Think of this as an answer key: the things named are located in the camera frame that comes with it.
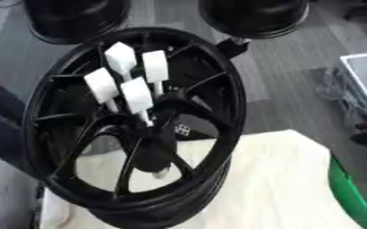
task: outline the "wheel rim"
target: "wheel rim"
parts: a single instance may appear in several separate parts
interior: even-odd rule
[[[81,90],[84,87],[82,76],[107,65],[102,54],[117,41],[134,47],[138,53],[167,50],[168,62],[173,71],[170,72],[171,80],[166,87],[172,90],[155,100],[155,106],[150,111],[158,118],[154,128],[144,130],[134,115],[124,112],[109,114],[104,107],[94,103],[87,91]],[[143,71],[141,63],[138,65],[132,71],[133,76]],[[183,75],[199,71],[207,75],[182,81]],[[70,98],[63,97],[64,92],[74,97],[74,106],[65,108],[65,101]],[[194,102],[194,96],[201,97],[208,108]],[[124,99],[118,99],[118,104],[124,107]],[[112,136],[122,142],[128,155],[127,161],[134,159],[134,149],[144,140],[158,142],[159,146],[164,147],[159,135],[167,126],[175,125],[178,114],[198,116],[218,129],[218,138],[212,150],[195,168],[174,153],[165,155],[180,170],[182,178],[178,181],[153,191],[130,193],[129,179],[133,164],[127,162],[122,175],[116,178],[118,183],[114,192],[91,186],[74,174],[77,157],[88,142],[98,136]],[[62,58],[32,94],[25,112],[23,135],[30,164],[52,192],[74,204],[104,214],[107,211],[144,210],[174,204],[178,199],[195,193],[213,177],[220,177],[229,166],[231,152],[242,133],[244,117],[244,90],[239,75],[214,46],[179,30],[138,28],[108,34],[75,48]],[[67,126],[68,131],[59,131],[59,126]],[[52,134],[59,132],[71,136],[67,143],[51,139],[55,137]],[[64,152],[61,159],[52,158],[60,151]]]

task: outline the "green object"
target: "green object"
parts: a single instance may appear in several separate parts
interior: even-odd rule
[[[367,202],[354,185],[352,176],[346,173],[334,156],[329,166],[329,186],[344,211],[367,229]]]

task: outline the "foam block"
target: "foam block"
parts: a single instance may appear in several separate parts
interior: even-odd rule
[[[118,87],[113,77],[105,68],[97,69],[86,75],[84,80],[100,104],[104,104],[109,99],[119,95]]]
[[[144,53],[142,58],[148,83],[168,80],[168,65],[163,50]]]
[[[149,87],[142,77],[124,82],[121,84],[121,90],[132,114],[138,114],[153,107]]]
[[[111,46],[105,52],[105,55],[111,69],[121,74],[125,81],[129,81],[131,79],[131,69],[137,64],[133,48],[118,42]]]

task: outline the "rim lip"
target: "rim lip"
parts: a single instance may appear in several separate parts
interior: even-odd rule
[[[306,3],[303,6],[302,14],[299,15],[299,18],[296,21],[292,21],[290,24],[286,26],[279,27],[272,31],[244,31],[244,30],[232,30],[223,23],[212,20],[209,17],[209,14],[206,11],[206,7],[204,5],[204,1],[199,1],[199,12],[201,13],[201,17],[203,20],[215,30],[221,31],[223,33],[229,34],[231,36],[235,36],[238,38],[250,38],[250,39],[267,39],[267,38],[277,38],[280,36],[284,36],[290,32],[293,32],[297,29],[299,24],[304,22],[305,18],[309,14],[309,3]]]
[[[169,33],[170,35],[178,36],[180,38],[189,38],[194,41],[194,43],[198,44],[199,48],[202,51],[206,52],[210,56],[214,57],[214,60],[229,72],[229,79],[231,81],[232,87],[234,88],[234,106],[236,108],[235,118],[233,120],[233,128],[230,132],[226,135],[226,140],[222,140],[218,138],[210,150],[210,153],[216,155],[216,151],[227,151],[232,153],[234,150],[237,141],[239,140],[243,125],[244,125],[244,118],[245,118],[245,95],[244,95],[244,88],[240,78],[239,73],[233,66],[233,64],[224,57],[216,47],[210,44],[208,41],[197,37],[188,32],[174,30],[174,29],[167,29],[167,28],[133,28],[133,29],[125,29],[119,30],[112,34],[107,34],[102,36],[96,40],[91,42],[84,43],[72,51],[70,51],[67,55],[62,57],[52,68],[49,72],[46,73],[45,77],[40,81],[38,86],[36,87],[35,91],[30,96],[28,105],[25,109],[25,114],[23,118],[22,124],[22,131],[23,131],[23,141],[25,146],[25,157],[27,158],[30,166],[36,172],[38,178],[45,183],[45,185],[55,194],[59,195],[60,197],[71,201],[74,204],[83,206],[85,208],[92,208],[92,209],[104,209],[104,210],[121,210],[122,208],[125,209],[137,209],[137,208],[145,208],[150,207],[154,204],[166,204],[167,202],[176,201],[176,196],[185,195],[193,190],[196,190],[198,185],[201,185],[205,181],[207,181],[211,175],[215,174],[219,171],[224,165],[213,165],[216,163],[209,163],[207,169],[202,168],[199,172],[199,176],[195,179],[192,179],[191,183],[186,183],[180,186],[178,189],[174,190],[171,193],[163,194],[160,197],[140,200],[134,203],[125,203],[122,201],[99,201],[93,202],[87,199],[84,199],[80,195],[76,195],[70,193],[68,190],[64,189],[63,187],[57,185],[53,180],[48,178],[48,173],[44,172],[44,169],[40,169],[39,165],[40,162],[38,160],[38,155],[33,153],[35,151],[35,143],[34,143],[34,136],[35,130],[34,125],[31,120],[34,118],[32,114],[36,114],[41,106],[42,99],[46,95],[46,88],[48,87],[48,78],[50,75],[54,74],[55,72],[63,71],[67,66],[74,63],[77,59],[79,59],[83,54],[85,54],[88,50],[92,50],[93,46],[97,44],[97,42],[101,40],[107,40],[108,37],[115,36],[115,37],[122,37],[121,34],[129,34],[131,33],[141,33],[141,32],[158,32],[158,33]],[[218,157],[219,160],[227,161],[230,158],[230,155],[227,157],[226,155],[222,155]]]

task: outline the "white cloth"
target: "white cloth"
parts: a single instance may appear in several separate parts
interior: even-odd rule
[[[214,140],[179,144],[179,154],[197,165]],[[99,187],[112,189],[123,154],[113,152],[83,157],[78,163],[81,177]],[[242,136],[226,182],[216,198],[179,229],[356,229],[361,228],[339,206],[328,180],[329,150],[295,131]],[[157,187],[176,179],[172,169],[164,180],[136,171],[133,190]],[[114,228],[97,220],[88,211],[72,207],[63,229]],[[61,229],[42,222],[41,229]]]

